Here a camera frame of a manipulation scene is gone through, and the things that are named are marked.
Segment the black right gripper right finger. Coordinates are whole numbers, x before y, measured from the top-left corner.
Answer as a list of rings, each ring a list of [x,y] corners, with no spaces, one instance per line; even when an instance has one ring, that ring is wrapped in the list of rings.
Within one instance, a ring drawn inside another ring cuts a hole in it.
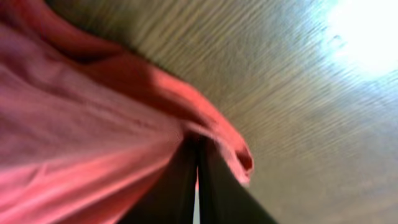
[[[234,177],[218,146],[214,140],[200,139],[200,221],[207,224],[276,224]]]

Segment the orange soccer t-shirt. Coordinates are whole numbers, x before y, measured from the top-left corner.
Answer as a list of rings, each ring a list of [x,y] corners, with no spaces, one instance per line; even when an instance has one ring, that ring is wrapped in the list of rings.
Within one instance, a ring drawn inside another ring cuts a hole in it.
[[[249,182],[245,140],[194,87],[43,1],[1,2],[2,223],[115,223],[194,136]]]

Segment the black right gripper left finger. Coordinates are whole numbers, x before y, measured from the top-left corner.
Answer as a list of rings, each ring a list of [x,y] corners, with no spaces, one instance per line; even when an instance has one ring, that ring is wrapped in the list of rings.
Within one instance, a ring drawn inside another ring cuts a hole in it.
[[[157,182],[118,224],[191,224],[197,182],[198,139],[185,138]]]

